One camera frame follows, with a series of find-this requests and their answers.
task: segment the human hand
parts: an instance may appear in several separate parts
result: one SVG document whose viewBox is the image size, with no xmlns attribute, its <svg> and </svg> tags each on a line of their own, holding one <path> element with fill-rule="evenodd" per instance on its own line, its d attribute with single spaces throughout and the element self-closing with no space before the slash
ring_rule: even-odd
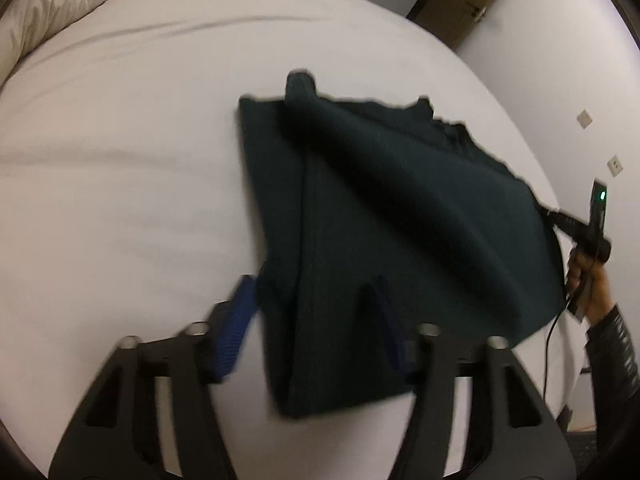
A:
<svg viewBox="0 0 640 480">
<path fill-rule="evenodd" d="M 580 278 L 585 274 L 591 275 L 593 282 L 591 291 L 587 289 L 578 298 L 578 307 L 589 319 L 591 326 L 594 326 L 601 322 L 615 305 L 611 299 L 609 277 L 601 261 L 594 261 L 581 250 L 573 248 L 569 257 L 569 271 L 566 275 L 567 289 L 570 294 L 578 288 Z"/>
</svg>

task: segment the power outlet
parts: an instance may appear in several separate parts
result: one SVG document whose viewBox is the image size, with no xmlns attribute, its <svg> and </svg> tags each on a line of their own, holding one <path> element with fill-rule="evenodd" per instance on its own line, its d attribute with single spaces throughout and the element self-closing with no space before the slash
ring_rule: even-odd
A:
<svg viewBox="0 0 640 480">
<path fill-rule="evenodd" d="M 618 176 L 620 171 L 622 171 L 622 164 L 620 163 L 620 159 L 617 155 L 614 155 L 613 158 L 607 162 L 607 166 L 609 167 L 609 171 L 613 176 Z"/>
</svg>

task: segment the white wall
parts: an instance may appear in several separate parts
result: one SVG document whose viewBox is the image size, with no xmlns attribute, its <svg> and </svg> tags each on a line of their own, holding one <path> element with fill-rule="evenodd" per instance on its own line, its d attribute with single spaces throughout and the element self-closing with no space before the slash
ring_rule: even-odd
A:
<svg viewBox="0 0 640 480">
<path fill-rule="evenodd" d="M 610 0 L 497 0 L 458 51 L 504 106 L 563 208 L 609 185 L 608 265 L 640 349 L 640 51 Z M 583 130 L 583 109 L 593 123 Z M 607 161 L 624 167 L 613 179 Z"/>
</svg>

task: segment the folded cloth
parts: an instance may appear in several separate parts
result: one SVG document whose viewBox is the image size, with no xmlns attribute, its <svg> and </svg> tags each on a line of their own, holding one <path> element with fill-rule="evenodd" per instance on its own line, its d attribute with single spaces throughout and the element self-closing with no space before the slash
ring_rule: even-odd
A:
<svg viewBox="0 0 640 480">
<path fill-rule="evenodd" d="M 284 101 L 243 97 L 244 156 L 268 256 L 257 283 L 268 376 L 302 417 L 406 391 L 370 284 L 405 327 L 517 344 L 564 307 L 558 239 L 529 186 L 462 124 L 334 101 L 292 73 Z"/>
</svg>

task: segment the person's arm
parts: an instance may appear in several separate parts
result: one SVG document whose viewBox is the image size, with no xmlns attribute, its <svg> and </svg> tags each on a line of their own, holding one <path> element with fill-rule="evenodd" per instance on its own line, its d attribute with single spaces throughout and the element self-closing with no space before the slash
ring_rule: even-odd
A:
<svg viewBox="0 0 640 480">
<path fill-rule="evenodd" d="M 583 273 L 593 278 L 591 292 L 582 295 L 579 305 L 591 323 L 586 348 L 591 364 L 598 449 L 602 450 L 616 433 L 627 401 L 640 389 L 640 378 L 631 336 L 612 299 L 604 265 L 574 250 L 567 274 L 570 292 L 578 287 Z"/>
</svg>

